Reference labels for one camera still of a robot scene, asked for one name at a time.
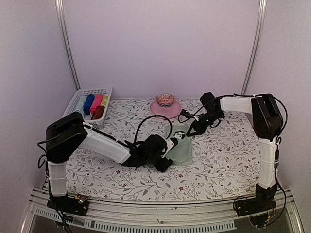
white wall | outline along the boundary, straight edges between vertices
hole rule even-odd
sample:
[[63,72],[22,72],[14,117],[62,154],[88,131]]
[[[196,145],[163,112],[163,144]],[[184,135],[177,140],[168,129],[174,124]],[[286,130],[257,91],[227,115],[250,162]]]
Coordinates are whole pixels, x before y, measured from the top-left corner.
[[239,92],[258,0],[66,0],[82,88],[114,97]]
[[289,112],[280,146],[281,181],[289,184],[311,232],[311,1],[268,1],[248,93],[273,93]]
[[48,124],[74,93],[53,0],[0,1],[0,232],[16,233]]

pink rolled towel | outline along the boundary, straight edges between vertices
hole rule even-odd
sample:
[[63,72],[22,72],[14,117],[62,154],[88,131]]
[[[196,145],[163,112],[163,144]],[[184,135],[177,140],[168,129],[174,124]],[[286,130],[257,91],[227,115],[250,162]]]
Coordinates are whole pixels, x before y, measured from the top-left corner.
[[96,107],[101,105],[102,99],[103,99],[102,94],[95,95],[94,101],[93,101],[92,106],[89,110],[91,112],[91,114],[94,114],[94,112],[96,111]]

pink bowl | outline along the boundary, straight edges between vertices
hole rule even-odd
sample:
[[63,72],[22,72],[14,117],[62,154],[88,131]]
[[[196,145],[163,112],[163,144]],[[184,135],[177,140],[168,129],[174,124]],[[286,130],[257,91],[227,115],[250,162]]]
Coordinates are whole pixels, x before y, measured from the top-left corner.
[[169,107],[161,107],[157,101],[154,101],[150,104],[150,111],[154,115],[162,115],[167,117],[168,119],[174,118],[178,116],[181,112],[181,105],[177,101],[174,100],[171,106]]

small bowl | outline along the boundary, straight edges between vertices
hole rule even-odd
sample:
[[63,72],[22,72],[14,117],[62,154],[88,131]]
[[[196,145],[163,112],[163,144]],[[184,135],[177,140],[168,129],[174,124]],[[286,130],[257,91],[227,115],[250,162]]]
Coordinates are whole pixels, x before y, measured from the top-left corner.
[[156,97],[156,102],[158,103],[158,105],[164,108],[170,107],[174,103],[174,100],[175,98],[171,94],[164,93],[164,94],[157,95]]

metal frame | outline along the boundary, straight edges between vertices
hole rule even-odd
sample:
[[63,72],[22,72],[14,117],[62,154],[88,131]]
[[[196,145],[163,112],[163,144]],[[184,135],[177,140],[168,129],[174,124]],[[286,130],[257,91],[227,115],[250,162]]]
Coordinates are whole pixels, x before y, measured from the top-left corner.
[[[304,230],[293,196],[289,189],[285,191],[287,196],[287,212],[290,216],[293,231],[295,233],[303,233]],[[49,194],[47,191],[33,189],[28,201],[26,214],[24,215],[21,233],[29,233],[35,215],[59,221],[56,211],[46,207],[48,199]],[[280,190],[275,194],[275,200],[277,209],[281,209],[284,204],[284,195]],[[198,232],[200,232],[200,229],[205,226],[220,226],[237,219],[248,218],[248,216],[237,217],[236,212],[232,208],[233,201],[234,198],[229,200],[207,200],[205,202],[191,201],[188,204],[171,202],[150,205],[146,202],[126,203],[122,200],[91,198],[89,199],[90,205],[87,216],[74,216],[74,221],[71,225],[104,232],[116,232],[113,229],[117,227],[132,229],[132,232],[133,228],[142,230],[150,229],[152,233],[156,232],[156,230],[158,230],[157,232],[164,233],[169,229],[171,233],[177,232],[178,229],[180,229],[180,232],[186,232],[182,229],[192,229],[192,232],[195,232],[193,229],[198,229]]]
[[241,95],[246,94],[250,80],[251,80],[251,77],[252,77],[254,64],[255,64],[255,60],[256,60],[256,55],[257,55],[257,51],[258,51],[258,47],[259,47],[260,36],[261,36],[262,28],[263,28],[265,13],[266,13],[266,5],[267,5],[267,0],[260,0],[255,38],[254,38],[251,57],[250,57],[249,62],[248,62],[246,75],[245,75],[245,79],[243,82]]
[[59,28],[60,28],[61,35],[62,35],[73,84],[76,90],[79,90],[81,89],[81,86],[80,86],[79,79],[77,76],[76,68],[74,66],[73,56],[72,56],[72,52],[70,48],[67,26],[66,26],[66,21],[65,21],[63,0],[55,0],[55,3],[56,3],[56,11],[57,11],[57,17],[58,17],[58,22],[59,22]]

